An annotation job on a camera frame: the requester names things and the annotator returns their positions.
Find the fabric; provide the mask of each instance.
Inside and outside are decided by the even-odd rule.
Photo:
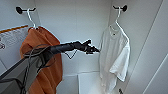
[[[59,40],[43,27],[38,29],[30,28],[28,35],[20,48],[20,55],[33,49],[40,44],[59,45]],[[29,94],[56,94],[56,87],[62,80],[62,59],[61,54],[54,55],[47,63],[50,67],[43,68],[29,88]]]
[[[129,64],[129,38],[117,22],[103,32],[99,55],[103,94],[112,94],[117,78],[125,80]]]

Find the coat hook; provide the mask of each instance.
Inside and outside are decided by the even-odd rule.
[[[19,14],[22,14],[23,11],[27,11],[27,10],[22,10],[20,7],[16,7],[16,11],[19,13]]]
[[[125,5],[123,8],[121,8],[122,10],[123,10],[123,12],[125,12],[126,10],[127,10],[127,5]]]

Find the clothes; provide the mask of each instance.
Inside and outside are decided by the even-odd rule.
[[[100,77],[104,93],[111,94],[117,77],[124,81],[129,63],[129,38],[117,22],[110,25],[104,32],[99,55]]]
[[[43,27],[38,29],[30,28],[28,35],[20,48],[20,55],[30,51],[33,47],[40,44],[59,45],[59,40]],[[29,88],[29,94],[56,94],[56,87],[62,80],[62,59],[61,54],[54,55],[47,64],[50,67],[43,68]]]

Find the white surface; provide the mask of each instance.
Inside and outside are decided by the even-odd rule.
[[[6,67],[4,66],[4,64],[1,62],[0,60],[0,76],[6,71]]]
[[[99,72],[79,74],[79,94],[102,94],[99,74]]]
[[[0,49],[0,58],[7,69],[17,63],[20,58],[20,46],[28,34],[28,27],[1,33],[1,41],[5,45]]]
[[[167,94],[168,93],[168,54],[145,89],[143,94]]]
[[[111,0],[35,0],[41,24],[61,43],[92,40],[98,47],[108,25]],[[98,54],[62,55],[64,75],[99,71]]]
[[[121,13],[118,22],[128,35],[131,45],[130,64],[126,81],[124,83],[118,81],[114,94],[118,94],[119,88],[125,90],[161,2],[162,0],[112,0],[112,6],[128,6],[127,11]],[[118,11],[112,7],[109,24],[115,21],[117,13]]]
[[[10,29],[12,27],[19,27],[23,25],[33,26],[30,22],[27,13],[19,14],[16,12],[16,7],[20,6],[22,9],[33,9],[35,7],[34,0],[1,0],[0,1],[0,30]],[[39,25],[37,11],[31,12],[32,20]]]
[[[78,76],[64,76],[63,81],[57,86],[57,94],[79,94]]]
[[[167,4],[163,0],[124,94],[142,94],[168,53]]]
[[[27,13],[17,13],[16,7],[20,6],[22,9],[33,9],[35,7],[34,0],[1,0],[0,6],[0,30],[20,27],[23,25],[32,26],[32,23],[29,20]],[[37,11],[31,12],[30,14],[36,25],[39,25],[40,21]],[[0,49],[0,59],[8,69],[20,60],[19,49],[22,42],[20,41],[21,36],[19,34],[17,35],[17,37],[17,40],[19,40],[19,42],[12,39],[13,37],[10,37],[8,38],[8,42],[10,42],[10,45],[6,45],[7,49]]]

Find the wall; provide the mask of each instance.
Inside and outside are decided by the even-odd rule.
[[[128,73],[125,82],[118,81],[117,86],[114,89],[114,94],[118,94],[118,89],[121,88],[124,92],[129,82],[129,79],[132,75],[134,67],[138,61],[139,55],[141,54],[142,48],[148,34],[151,30],[159,7],[162,3],[162,0],[113,0],[112,6],[128,6],[126,12],[122,12],[120,18],[118,19],[119,24],[124,29],[125,33],[130,38],[131,45],[131,55],[130,55],[130,64],[128,68]],[[118,11],[111,9],[110,22],[112,24],[117,16]],[[141,79],[141,74],[136,79],[137,81]],[[131,89],[128,91],[136,91],[137,88]],[[142,93],[124,93],[124,94],[142,94]]]
[[[163,0],[125,94],[165,94],[168,92],[167,81],[165,81],[167,78],[165,73],[168,71],[166,68],[168,53],[167,4],[168,1]]]
[[[33,9],[35,7],[35,3],[34,0],[1,0],[0,30],[20,27],[23,25],[33,26],[30,20],[28,19],[26,12],[24,12],[23,14],[18,14],[16,12],[17,6],[20,6],[22,9],[28,9],[28,8]],[[38,18],[37,11],[31,12],[30,14],[32,16],[33,21],[37,25],[39,25],[40,21]],[[20,60],[19,48],[21,46],[21,42],[18,42],[16,45],[17,47],[16,46],[10,47],[11,50],[9,51],[3,51],[3,49],[0,49],[0,60],[2,60],[5,69],[9,69],[12,65],[14,65],[16,62]]]
[[[4,66],[4,64],[0,60],[0,75],[3,74],[6,70],[7,68]]]
[[[108,25],[111,0],[35,0],[41,25],[61,43],[92,40],[98,47],[102,31]],[[62,54],[64,75],[99,71],[98,54],[78,51],[70,60]]]

